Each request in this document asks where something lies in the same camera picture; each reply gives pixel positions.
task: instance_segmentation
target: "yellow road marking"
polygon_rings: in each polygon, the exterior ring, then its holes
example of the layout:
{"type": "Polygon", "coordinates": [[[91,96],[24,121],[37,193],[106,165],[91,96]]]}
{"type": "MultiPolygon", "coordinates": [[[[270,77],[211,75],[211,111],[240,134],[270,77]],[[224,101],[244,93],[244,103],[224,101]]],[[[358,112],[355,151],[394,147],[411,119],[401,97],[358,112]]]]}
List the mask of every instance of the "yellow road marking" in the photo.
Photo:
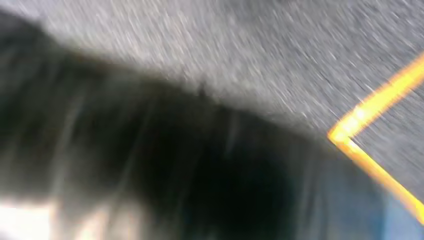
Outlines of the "yellow road marking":
{"type": "Polygon", "coordinates": [[[422,202],[398,183],[350,138],[346,137],[341,142],[333,143],[369,176],[378,180],[379,183],[395,194],[406,208],[415,215],[418,221],[424,225],[424,204],[422,202]]]}
{"type": "Polygon", "coordinates": [[[424,81],[424,54],[348,112],[328,138],[368,175],[395,194],[424,225],[424,204],[367,155],[351,138],[424,81]]]}
{"type": "Polygon", "coordinates": [[[333,132],[353,137],[424,80],[424,53],[348,112],[333,132]]]}

